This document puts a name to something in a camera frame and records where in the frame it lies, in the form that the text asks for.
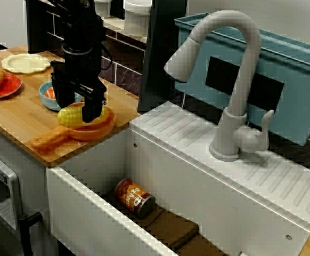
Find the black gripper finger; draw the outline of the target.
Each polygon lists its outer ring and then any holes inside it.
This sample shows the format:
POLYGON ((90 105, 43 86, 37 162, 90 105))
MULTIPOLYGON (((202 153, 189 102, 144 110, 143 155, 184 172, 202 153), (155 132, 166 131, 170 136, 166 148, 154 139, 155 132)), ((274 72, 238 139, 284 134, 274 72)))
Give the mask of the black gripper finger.
POLYGON ((102 108, 105 105, 106 98, 103 95, 85 96, 82 107, 82 119, 85 123, 90 123, 101 115, 102 108))
POLYGON ((52 77, 52 87, 55 98, 61 108, 65 108, 75 101, 73 84, 68 77, 52 77))

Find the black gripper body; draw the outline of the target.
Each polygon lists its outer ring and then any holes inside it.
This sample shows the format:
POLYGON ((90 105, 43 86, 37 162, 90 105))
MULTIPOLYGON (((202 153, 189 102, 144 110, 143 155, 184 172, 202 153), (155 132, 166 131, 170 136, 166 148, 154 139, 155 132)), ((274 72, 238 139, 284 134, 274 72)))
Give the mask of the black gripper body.
POLYGON ((99 79, 101 72, 100 56, 96 52, 75 55, 64 54, 64 62, 51 61, 52 77, 68 77, 75 93, 85 97, 103 95, 106 87, 99 79))

